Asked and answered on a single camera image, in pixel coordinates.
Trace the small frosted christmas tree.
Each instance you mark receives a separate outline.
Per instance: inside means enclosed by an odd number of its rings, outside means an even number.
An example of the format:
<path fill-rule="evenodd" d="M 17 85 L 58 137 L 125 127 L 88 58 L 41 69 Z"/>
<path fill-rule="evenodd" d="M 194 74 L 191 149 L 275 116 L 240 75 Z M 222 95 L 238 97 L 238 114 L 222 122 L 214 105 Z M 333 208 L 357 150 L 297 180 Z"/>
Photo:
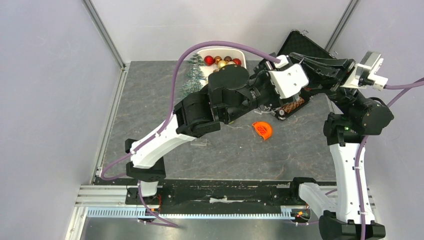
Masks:
<path fill-rule="evenodd" d="M 206 77 L 201 69 L 206 64 L 203 58 L 195 53 L 187 61 L 189 63 L 189 69 L 186 74 L 186 81 L 181 87 L 181 97 L 185 98 L 191 93 L 198 92 L 203 88 L 202 81 L 206 80 Z"/>

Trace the clear battery box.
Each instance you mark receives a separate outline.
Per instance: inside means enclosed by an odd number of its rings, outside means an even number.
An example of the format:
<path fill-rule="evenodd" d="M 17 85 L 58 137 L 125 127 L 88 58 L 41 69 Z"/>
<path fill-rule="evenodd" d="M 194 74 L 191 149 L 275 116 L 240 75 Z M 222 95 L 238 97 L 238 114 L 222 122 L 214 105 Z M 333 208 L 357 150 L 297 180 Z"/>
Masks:
<path fill-rule="evenodd" d="M 190 142 L 191 146 L 196 146 L 196 147 L 206 147 L 209 144 L 210 143 L 207 139 L 202 139 L 202 138 L 196 138 Z"/>

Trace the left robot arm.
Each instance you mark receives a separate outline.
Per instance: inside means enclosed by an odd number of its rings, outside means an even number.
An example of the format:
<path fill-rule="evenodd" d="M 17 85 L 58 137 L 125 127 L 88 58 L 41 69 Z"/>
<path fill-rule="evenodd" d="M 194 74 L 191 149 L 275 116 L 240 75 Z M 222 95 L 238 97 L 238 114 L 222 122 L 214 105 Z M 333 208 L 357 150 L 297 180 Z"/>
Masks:
<path fill-rule="evenodd" d="M 254 75 L 236 64 L 227 64 L 208 76 L 200 90 L 185 96 L 171 108 L 170 116 L 140 140 L 125 140 L 130 154 L 126 175 L 137 180 L 137 197 L 144 204 L 157 198 L 159 181 L 166 177 L 164 155 L 185 143 L 217 132 L 221 124 L 246 115 L 259 106 L 281 101 L 280 73 L 275 63 L 258 65 Z"/>

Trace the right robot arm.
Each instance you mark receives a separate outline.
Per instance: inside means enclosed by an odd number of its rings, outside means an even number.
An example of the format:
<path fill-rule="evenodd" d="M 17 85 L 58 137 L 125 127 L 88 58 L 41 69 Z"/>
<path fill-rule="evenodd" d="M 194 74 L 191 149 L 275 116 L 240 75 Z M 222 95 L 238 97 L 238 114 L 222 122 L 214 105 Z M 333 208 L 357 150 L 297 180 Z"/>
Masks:
<path fill-rule="evenodd" d="M 337 201 L 329 199 L 311 177 L 295 177 L 289 199 L 305 202 L 315 213 L 324 240 L 383 239 L 386 228 L 376 222 L 369 201 L 364 154 L 367 137 L 380 135 L 394 115 L 381 99 L 361 93 L 369 86 L 383 90 L 388 83 L 378 75 L 384 61 L 381 54 L 369 51 L 360 62 L 295 52 L 288 57 L 305 70 L 308 92 L 325 94 L 340 110 L 329 113 L 323 126 L 335 167 Z"/>

